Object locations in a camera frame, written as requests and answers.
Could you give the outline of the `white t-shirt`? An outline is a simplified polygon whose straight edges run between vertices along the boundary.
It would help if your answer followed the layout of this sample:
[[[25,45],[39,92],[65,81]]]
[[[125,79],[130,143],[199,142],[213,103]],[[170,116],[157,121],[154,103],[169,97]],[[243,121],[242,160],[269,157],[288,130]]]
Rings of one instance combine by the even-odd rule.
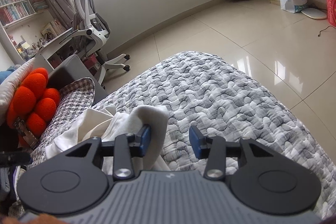
[[[136,134],[143,125],[148,124],[151,129],[149,148],[143,158],[133,159],[134,169],[136,172],[143,169],[169,171],[161,157],[168,119],[169,112],[165,106],[141,105],[130,114],[117,112],[114,105],[105,106],[102,110],[88,108],[75,119],[69,129],[45,148],[46,158],[50,159],[93,137],[99,137],[105,142],[113,141],[122,134]]]

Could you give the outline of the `orange plush pillow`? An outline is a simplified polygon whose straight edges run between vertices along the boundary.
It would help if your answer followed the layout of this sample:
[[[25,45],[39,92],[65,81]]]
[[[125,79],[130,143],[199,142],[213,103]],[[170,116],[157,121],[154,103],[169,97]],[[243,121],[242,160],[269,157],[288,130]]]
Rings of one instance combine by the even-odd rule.
[[[37,68],[23,79],[14,92],[14,97],[6,113],[9,128],[19,131],[20,123],[26,129],[18,132],[19,144],[32,148],[45,131],[60,103],[60,93],[48,88],[49,73],[45,68]]]

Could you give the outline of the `grey patterned quilt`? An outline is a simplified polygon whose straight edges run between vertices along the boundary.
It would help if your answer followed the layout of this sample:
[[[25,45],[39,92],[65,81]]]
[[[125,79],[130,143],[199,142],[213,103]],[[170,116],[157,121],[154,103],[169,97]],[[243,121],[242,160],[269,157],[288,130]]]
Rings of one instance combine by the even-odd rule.
[[[229,141],[255,139],[311,169],[322,184],[314,208],[319,217],[335,215],[335,164],[310,133],[266,87],[218,56],[181,52],[143,72],[93,105],[93,84],[78,80],[61,90],[59,108],[32,151],[33,165],[46,160],[45,148],[69,129],[86,109],[114,105],[130,114],[141,105],[169,112],[161,157],[171,170],[205,169],[193,155],[187,136],[191,125]]]

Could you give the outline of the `white striped pillow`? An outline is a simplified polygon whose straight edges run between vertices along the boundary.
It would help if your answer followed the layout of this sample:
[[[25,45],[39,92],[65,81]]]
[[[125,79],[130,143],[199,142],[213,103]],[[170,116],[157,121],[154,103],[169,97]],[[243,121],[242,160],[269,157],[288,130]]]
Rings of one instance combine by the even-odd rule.
[[[11,73],[11,75],[1,83],[1,119],[3,119],[9,108],[15,89],[18,88],[19,84],[33,71],[34,63],[35,58],[33,57]]]

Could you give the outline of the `white desk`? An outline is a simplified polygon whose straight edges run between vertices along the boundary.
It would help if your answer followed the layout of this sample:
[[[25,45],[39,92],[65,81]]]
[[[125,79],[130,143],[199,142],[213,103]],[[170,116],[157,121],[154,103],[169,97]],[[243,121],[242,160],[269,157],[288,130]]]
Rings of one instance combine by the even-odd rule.
[[[72,33],[72,28],[64,31],[62,34],[39,48],[35,55],[33,69],[45,68],[48,73],[51,73],[61,63],[61,58],[56,54],[61,47],[65,46],[70,39],[68,36]]]

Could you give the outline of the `white office chair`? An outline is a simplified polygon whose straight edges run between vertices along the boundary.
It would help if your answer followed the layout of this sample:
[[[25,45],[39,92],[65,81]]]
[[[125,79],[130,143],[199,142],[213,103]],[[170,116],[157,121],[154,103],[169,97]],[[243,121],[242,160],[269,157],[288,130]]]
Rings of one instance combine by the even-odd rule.
[[[73,0],[76,14],[72,20],[72,32],[68,34],[60,44],[71,40],[84,43],[84,56],[96,54],[100,67],[94,77],[98,83],[102,83],[106,73],[111,69],[123,69],[130,71],[130,65],[120,63],[120,60],[129,60],[130,55],[122,53],[113,59],[102,57],[99,51],[106,44],[110,36],[108,23],[96,12],[94,0]]]

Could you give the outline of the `white bookshelf with books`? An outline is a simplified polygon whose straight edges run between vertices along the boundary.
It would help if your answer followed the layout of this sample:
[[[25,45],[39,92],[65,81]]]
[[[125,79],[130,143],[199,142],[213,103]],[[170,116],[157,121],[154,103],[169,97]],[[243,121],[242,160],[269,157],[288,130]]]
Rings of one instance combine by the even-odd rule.
[[[23,62],[53,20],[45,0],[1,0],[1,46],[13,63]]]

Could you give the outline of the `white bathroom scale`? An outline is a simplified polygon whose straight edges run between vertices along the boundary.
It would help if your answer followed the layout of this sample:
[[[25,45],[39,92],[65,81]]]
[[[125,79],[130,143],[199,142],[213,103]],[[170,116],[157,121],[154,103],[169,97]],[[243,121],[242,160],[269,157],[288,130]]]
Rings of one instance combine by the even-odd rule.
[[[314,20],[324,20],[327,18],[327,15],[323,11],[315,8],[303,9],[301,12],[303,15]]]

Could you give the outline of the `red basket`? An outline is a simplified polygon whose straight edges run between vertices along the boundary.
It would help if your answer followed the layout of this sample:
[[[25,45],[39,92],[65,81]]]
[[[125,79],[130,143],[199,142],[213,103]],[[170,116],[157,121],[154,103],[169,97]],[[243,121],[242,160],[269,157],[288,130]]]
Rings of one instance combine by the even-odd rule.
[[[327,2],[327,19],[333,27],[336,27],[336,22],[335,22],[336,20],[336,17],[335,17],[336,16],[336,13],[335,13],[336,0],[326,0],[326,2]]]

